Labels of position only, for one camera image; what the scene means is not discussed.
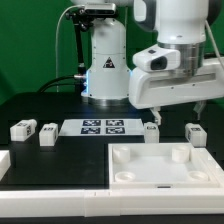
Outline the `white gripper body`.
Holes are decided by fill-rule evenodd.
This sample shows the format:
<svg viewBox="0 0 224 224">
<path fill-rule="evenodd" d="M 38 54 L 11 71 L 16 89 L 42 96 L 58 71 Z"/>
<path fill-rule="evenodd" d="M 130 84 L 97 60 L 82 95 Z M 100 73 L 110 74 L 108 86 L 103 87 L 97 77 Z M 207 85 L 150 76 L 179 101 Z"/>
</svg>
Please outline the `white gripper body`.
<svg viewBox="0 0 224 224">
<path fill-rule="evenodd" d="M 224 57 L 206 59 L 192 77 L 173 78 L 168 71 L 147 73 L 135 68 L 129 101 L 137 109 L 203 101 L 224 96 Z"/>
</svg>

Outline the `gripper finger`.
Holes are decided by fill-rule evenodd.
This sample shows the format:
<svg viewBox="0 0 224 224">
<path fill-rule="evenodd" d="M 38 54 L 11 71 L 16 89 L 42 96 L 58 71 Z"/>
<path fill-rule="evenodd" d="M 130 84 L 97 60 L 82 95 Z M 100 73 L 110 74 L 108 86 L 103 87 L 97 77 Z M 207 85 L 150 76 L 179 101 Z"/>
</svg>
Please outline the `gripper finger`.
<svg viewBox="0 0 224 224">
<path fill-rule="evenodd" d="M 153 107 L 150 109 L 151 113 L 154 116 L 154 122 L 160 126 L 162 123 L 162 117 L 160 115 L 160 107 Z"/>
<path fill-rule="evenodd" d="M 204 108 L 206 107 L 205 101 L 198 101 L 194 106 L 194 111 L 196 113 L 197 119 L 201 118 L 201 113 L 203 112 Z"/>
</svg>

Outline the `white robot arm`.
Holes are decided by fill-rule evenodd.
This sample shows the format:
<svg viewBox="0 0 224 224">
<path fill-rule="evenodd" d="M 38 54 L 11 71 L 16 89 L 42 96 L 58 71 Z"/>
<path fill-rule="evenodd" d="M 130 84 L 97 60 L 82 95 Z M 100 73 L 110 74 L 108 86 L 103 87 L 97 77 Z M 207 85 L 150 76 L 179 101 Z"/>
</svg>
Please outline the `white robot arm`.
<svg viewBox="0 0 224 224">
<path fill-rule="evenodd" d="M 137 109 L 200 102 L 224 96 L 224 58 L 203 57 L 211 36 L 209 22 L 220 0 L 70 0 L 81 17 L 93 20 L 92 65 L 81 93 L 87 102 Z M 131 5 L 141 29 L 158 33 L 157 43 L 133 56 L 126 65 L 126 30 L 114 16 L 118 6 Z"/>
</svg>

